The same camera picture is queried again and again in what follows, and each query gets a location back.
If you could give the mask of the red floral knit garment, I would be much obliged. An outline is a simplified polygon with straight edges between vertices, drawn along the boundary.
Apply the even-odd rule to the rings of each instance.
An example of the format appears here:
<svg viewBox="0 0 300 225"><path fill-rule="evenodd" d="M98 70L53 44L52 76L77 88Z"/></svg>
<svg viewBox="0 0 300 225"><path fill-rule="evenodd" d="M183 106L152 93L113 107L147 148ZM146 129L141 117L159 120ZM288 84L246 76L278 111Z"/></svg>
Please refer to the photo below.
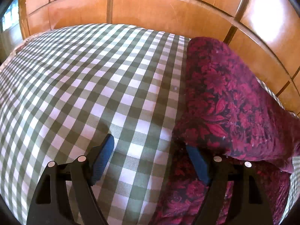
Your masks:
<svg viewBox="0 0 300 225"><path fill-rule="evenodd" d="M279 224L288 201L299 118L284 110L225 43L193 38L187 47L186 107L176 123L168 183L151 224L191 224L206 198L215 156L254 164Z"/></svg>

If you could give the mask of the green checked bed sheet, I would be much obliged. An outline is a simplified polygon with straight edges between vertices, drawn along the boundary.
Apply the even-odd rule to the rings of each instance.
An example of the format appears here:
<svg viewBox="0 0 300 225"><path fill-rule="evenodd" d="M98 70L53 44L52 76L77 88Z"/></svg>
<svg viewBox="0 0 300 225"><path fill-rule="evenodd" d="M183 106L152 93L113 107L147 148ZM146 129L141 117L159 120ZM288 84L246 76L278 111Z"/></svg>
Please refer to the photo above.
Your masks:
<svg viewBox="0 0 300 225"><path fill-rule="evenodd" d="M107 134L114 149L92 191L107 224L151 224L186 107L191 39L133 25L39 33L1 66L1 224L27 224L50 161L67 164ZM299 224L299 155L279 224ZM66 182L75 224L84 224Z"/></svg>

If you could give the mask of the wooden wardrobe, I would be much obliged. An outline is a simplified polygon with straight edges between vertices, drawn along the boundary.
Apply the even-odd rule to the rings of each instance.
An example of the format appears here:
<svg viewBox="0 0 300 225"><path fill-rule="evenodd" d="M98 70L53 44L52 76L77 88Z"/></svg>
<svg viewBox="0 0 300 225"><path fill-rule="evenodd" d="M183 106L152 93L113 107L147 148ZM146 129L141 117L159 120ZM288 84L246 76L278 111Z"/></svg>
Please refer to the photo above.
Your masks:
<svg viewBox="0 0 300 225"><path fill-rule="evenodd" d="M18 0L21 34L88 23L131 24L228 44L299 114L299 15L290 0Z"/></svg>

